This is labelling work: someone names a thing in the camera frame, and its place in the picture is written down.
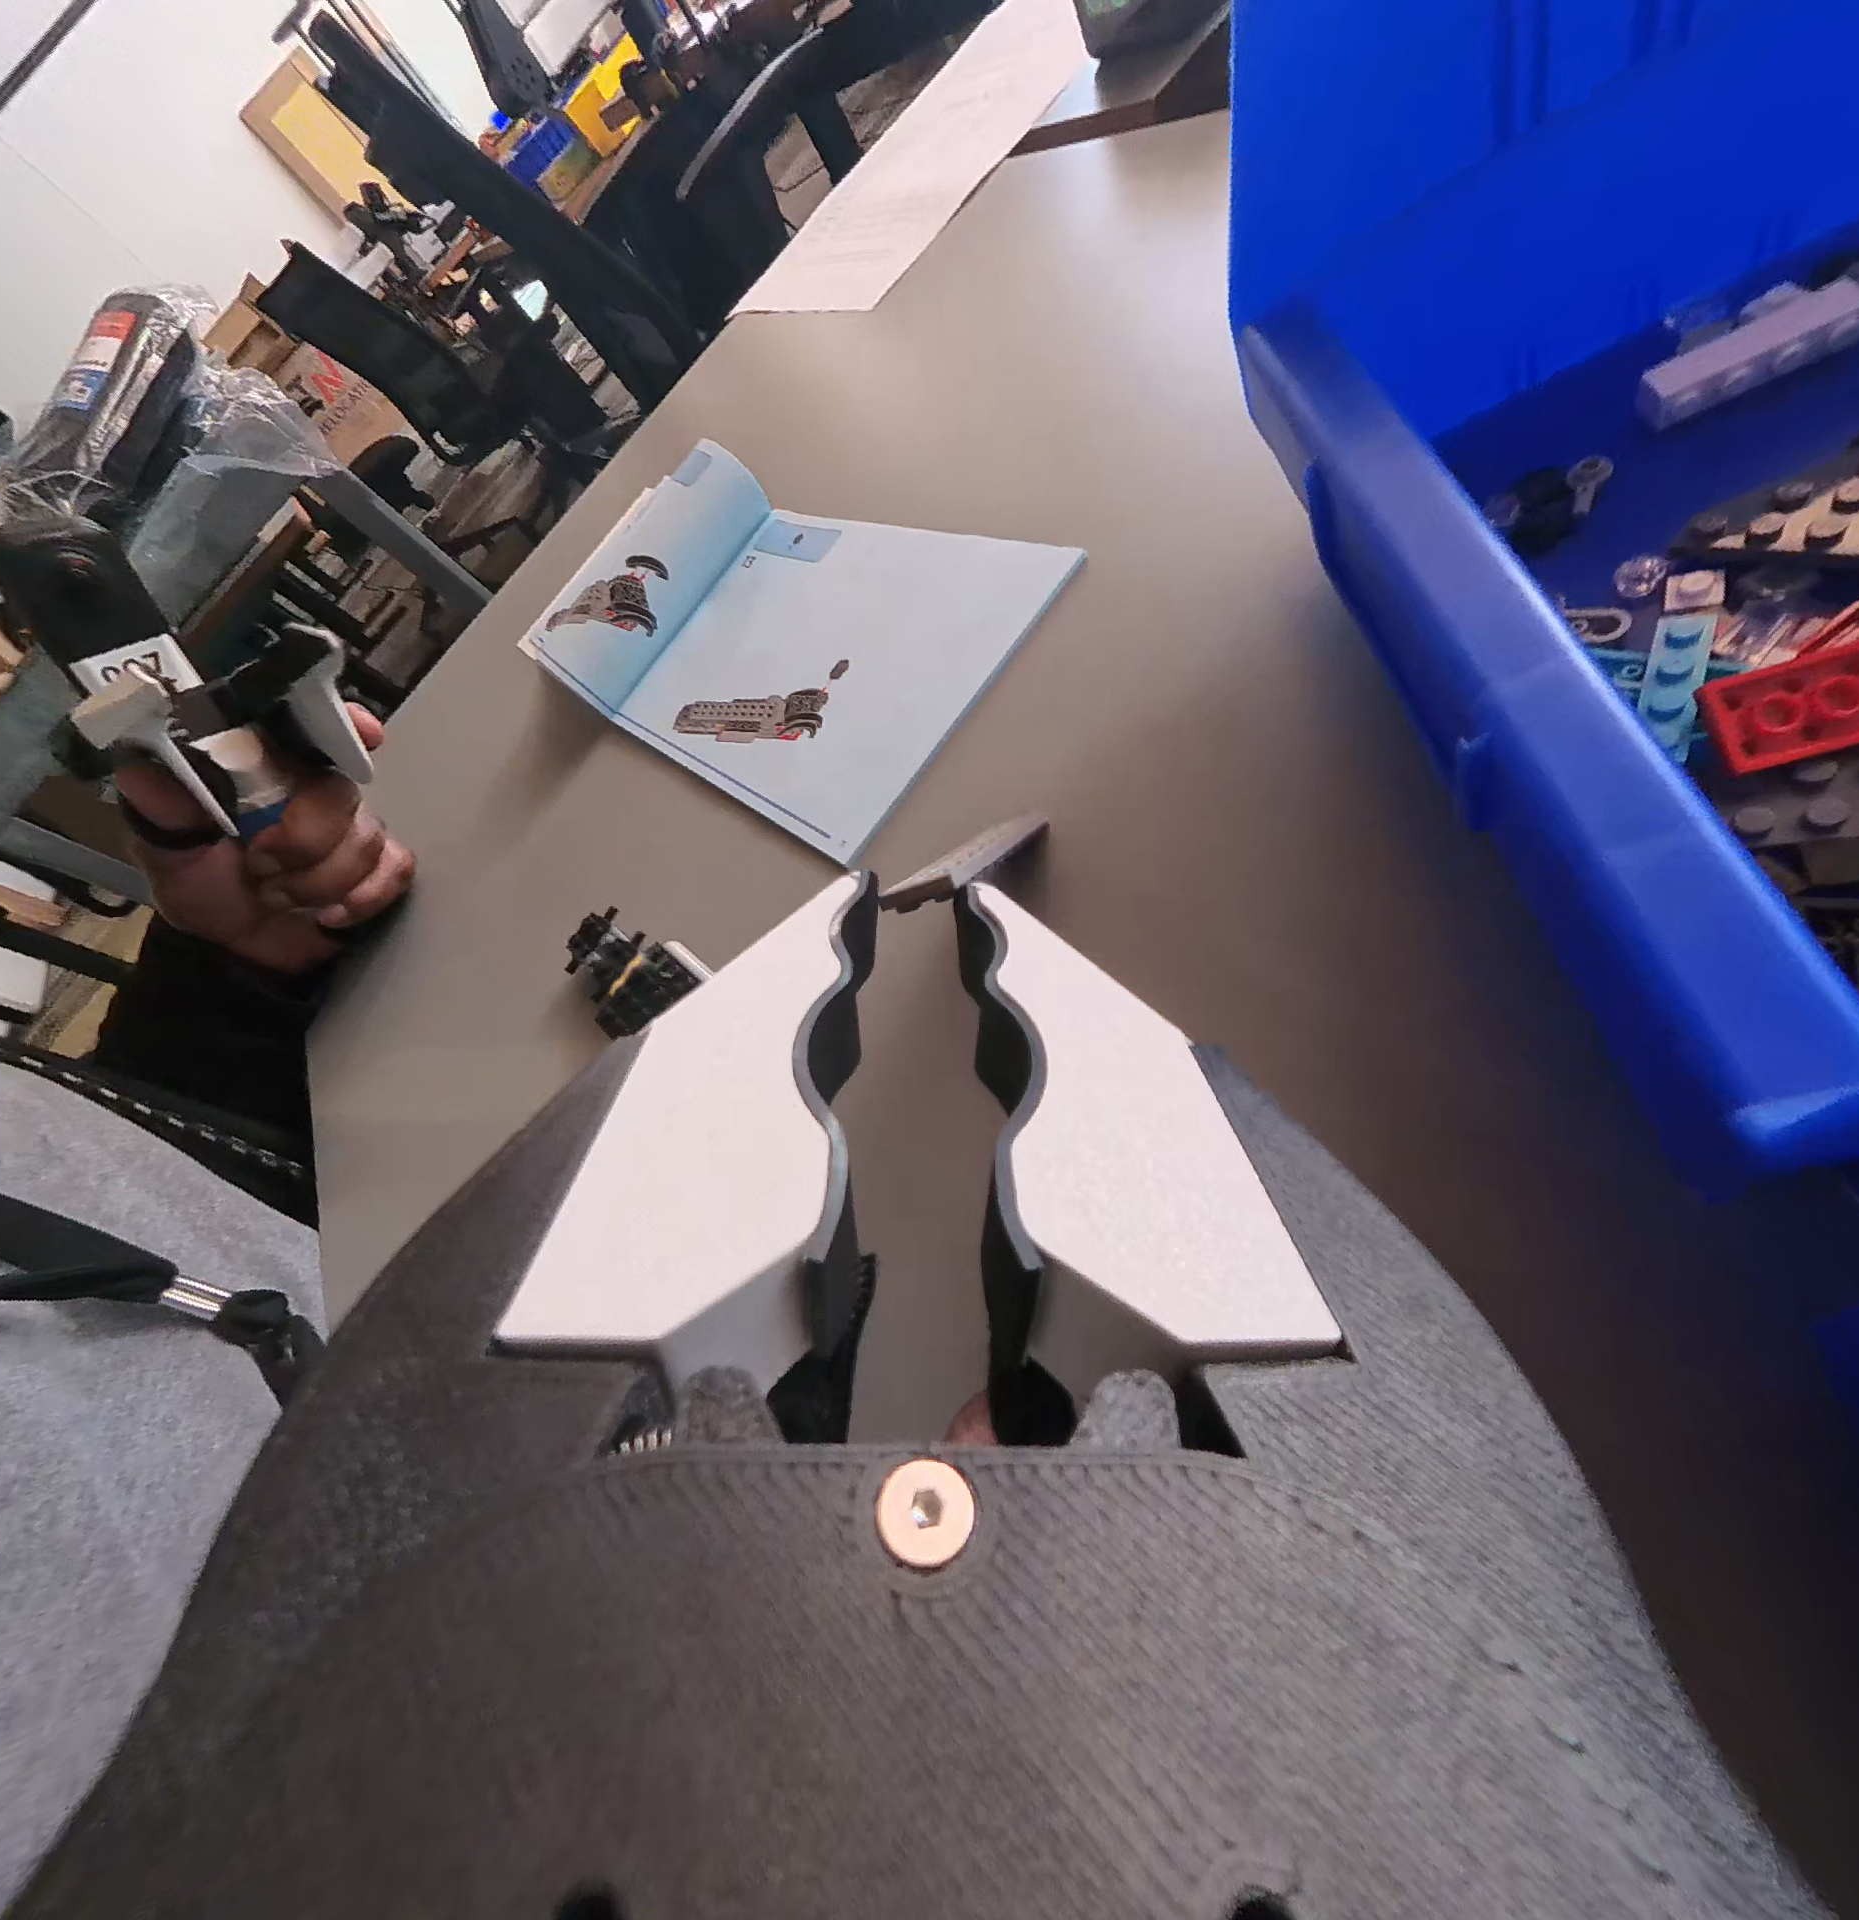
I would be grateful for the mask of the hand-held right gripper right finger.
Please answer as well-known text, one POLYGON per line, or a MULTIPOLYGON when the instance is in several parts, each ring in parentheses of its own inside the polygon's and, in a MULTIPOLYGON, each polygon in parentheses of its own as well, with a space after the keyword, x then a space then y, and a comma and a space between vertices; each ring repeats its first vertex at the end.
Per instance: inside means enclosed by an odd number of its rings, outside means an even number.
POLYGON ((1192 1037, 998 887, 952 902, 1004 1107, 980 1278, 998 1368, 1187 1375, 1344 1331, 1192 1037))

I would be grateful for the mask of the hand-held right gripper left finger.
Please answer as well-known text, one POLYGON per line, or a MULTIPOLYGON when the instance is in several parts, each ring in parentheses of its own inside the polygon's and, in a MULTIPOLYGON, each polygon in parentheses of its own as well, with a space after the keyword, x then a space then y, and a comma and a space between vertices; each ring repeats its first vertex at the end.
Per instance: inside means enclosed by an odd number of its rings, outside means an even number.
POLYGON ((833 1107, 861 1064, 876 883, 829 883, 657 1013, 492 1330, 508 1357, 710 1365, 776 1384, 858 1330, 833 1107))

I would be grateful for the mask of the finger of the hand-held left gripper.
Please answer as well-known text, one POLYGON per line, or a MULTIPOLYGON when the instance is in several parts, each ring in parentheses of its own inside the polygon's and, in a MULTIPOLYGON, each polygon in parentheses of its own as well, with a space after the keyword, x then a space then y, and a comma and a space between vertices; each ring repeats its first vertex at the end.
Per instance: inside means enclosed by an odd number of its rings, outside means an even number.
POLYGON ((299 750, 349 776, 353 784, 373 782, 373 751, 353 718, 353 709, 339 690, 349 650, 319 624, 285 624, 271 650, 271 666, 283 666, 285 690, 283 710, 299 750))
POLYGON ((71 709, 66 723, 108 763, 128 751, 156 763, 224 837, 235 837, 235 784, 183 736, 176 690, 156 675, 108 677, 71 709))

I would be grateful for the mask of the grey red brick model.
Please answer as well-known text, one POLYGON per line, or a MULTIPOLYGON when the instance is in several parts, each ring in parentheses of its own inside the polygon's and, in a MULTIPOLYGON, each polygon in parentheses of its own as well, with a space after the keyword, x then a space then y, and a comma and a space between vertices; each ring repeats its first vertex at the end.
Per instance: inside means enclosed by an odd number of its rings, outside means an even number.
POLYGON ((713 967, 683 944, 629 930, 607 904, 570 930, 568 977, 579 980, 598 1032, 621 1042, 695 992, 713 967))

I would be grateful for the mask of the dark grey long plate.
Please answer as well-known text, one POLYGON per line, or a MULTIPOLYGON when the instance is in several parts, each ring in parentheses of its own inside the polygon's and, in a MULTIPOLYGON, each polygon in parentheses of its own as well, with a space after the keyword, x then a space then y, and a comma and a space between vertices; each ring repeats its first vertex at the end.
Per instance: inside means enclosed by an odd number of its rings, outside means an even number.
POLYGON ((964 887, 989 883, 1017 858, 1042 846, 1050 837, 1048 813, 1026 811, 1006 824, 979 831, 975 840, 948 846, 943 858, 927 862, 919 871, 887 887, 876 904, 891 913, 916 913, 930 902, 952 902, 964 887))

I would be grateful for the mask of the brick instruction booklet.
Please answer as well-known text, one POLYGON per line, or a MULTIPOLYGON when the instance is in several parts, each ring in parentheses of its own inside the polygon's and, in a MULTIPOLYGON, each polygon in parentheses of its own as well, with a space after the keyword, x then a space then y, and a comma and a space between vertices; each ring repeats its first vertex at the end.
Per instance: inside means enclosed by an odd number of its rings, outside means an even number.
POLYGON ((1081 544, 776 508, 700 438, 516 650, 619 731, 852 863, 1081 568, 1081 544))

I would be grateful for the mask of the pile of small bricks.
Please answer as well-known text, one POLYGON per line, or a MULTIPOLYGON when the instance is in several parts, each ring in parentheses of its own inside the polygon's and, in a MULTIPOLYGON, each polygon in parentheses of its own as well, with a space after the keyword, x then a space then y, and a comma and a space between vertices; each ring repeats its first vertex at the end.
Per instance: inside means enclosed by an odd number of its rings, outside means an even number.
POLYGON ((1554 376, 1446 464, 1859 987, 1859 246, 1554 376))

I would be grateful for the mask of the person's left forearm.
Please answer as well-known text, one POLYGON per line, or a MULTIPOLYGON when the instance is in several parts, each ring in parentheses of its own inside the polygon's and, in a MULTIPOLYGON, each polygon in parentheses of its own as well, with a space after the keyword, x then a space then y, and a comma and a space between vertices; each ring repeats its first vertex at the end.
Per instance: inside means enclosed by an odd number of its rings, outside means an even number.
POLYGON ((335 967, 272 971, 155 919, 88 1064, 177 1117, 189 1160, 315 1222, 305 1037, 335 967))

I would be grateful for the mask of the grey adjoining desk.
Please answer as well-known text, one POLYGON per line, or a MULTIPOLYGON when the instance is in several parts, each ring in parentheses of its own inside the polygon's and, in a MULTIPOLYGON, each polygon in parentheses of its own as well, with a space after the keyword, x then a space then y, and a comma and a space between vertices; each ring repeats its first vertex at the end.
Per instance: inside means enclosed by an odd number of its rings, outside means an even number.
POLYGON ((1010 155, 1036 155, 1120 133, 1182 122, 1230 107, 1230 2, 1215 2, 1182 37, 1089 58, 1036 117, 1010 155))

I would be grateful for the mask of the plastic wrapped bundle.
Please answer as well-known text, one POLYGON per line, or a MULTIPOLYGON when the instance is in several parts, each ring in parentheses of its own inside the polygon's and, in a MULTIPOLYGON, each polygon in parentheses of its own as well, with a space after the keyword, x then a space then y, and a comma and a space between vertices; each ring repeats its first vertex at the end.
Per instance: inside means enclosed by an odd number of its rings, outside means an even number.
POLYGON ((88 515, 128 536, 189 464, 293 484, 335 470, 304 407, 207 344, 212 320, 212 297, 189 284, 108 294, 42 415, 0 438, 0 528, 88 515))

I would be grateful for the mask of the printed cardboard box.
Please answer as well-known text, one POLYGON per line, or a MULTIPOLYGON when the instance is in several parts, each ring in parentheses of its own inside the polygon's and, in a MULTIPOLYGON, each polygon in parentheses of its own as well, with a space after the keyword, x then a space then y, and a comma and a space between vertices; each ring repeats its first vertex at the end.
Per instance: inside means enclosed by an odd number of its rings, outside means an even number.
POLYGON ((311 432, 339 467, 353 467, 391 438, 419 447, 414 423, 386 394, 311 344, 291 353, 277 386, 311 417, 311 432))

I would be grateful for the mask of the black office chair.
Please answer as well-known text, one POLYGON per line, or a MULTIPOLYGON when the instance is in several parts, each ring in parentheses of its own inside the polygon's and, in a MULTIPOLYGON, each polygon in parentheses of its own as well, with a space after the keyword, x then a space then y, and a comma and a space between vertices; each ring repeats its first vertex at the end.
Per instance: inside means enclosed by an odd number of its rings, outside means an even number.
POLYGON ((311 41, 329 62, 324 96, 366 133, 370 163, 414 203, 453 203, 507 241, 603 368, 656 415, 703 353, 688 316, 629 251, 570 223, 538 185, 516 180, 455 133, 339 15, 319 12, 311 41))
POLYGON ((590 484, 621 441, 594 386, 558 356, 557 320, 487 320, 459 353, 299 241, 256 312, 375 389, 447 467, 470 470, 520 441, 557 478, 590 484))

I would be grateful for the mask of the yellow bin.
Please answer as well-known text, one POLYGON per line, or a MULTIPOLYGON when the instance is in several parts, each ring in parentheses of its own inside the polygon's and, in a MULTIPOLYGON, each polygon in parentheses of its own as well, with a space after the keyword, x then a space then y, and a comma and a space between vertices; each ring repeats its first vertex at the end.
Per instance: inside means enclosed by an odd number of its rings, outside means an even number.
POLYGON ((625 92, 629 62, 644 53, 625 33, 565 98, 565 117, 598 155, 615 155, 647 121, 625 92))

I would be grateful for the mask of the white paper sheet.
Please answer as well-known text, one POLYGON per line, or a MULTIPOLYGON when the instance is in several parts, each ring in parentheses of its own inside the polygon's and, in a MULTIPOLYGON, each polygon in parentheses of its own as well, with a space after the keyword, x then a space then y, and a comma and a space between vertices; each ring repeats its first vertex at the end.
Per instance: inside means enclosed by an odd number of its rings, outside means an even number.
POLYGON ((826 194, 732 320, 875 312, 1081 67, 1067 0, 998 2, 826 194))

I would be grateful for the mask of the tan wall board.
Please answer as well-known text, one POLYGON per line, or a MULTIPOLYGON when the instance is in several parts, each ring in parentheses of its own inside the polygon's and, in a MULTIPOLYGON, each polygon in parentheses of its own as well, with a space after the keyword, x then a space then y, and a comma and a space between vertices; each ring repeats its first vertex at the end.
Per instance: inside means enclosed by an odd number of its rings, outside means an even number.
POLYGON ((319 92, 319 62, 293 51, 241 107, 263 149, 332 214, 366 203, 366 180, 391 191, 370 163, 366 133, 319 92))

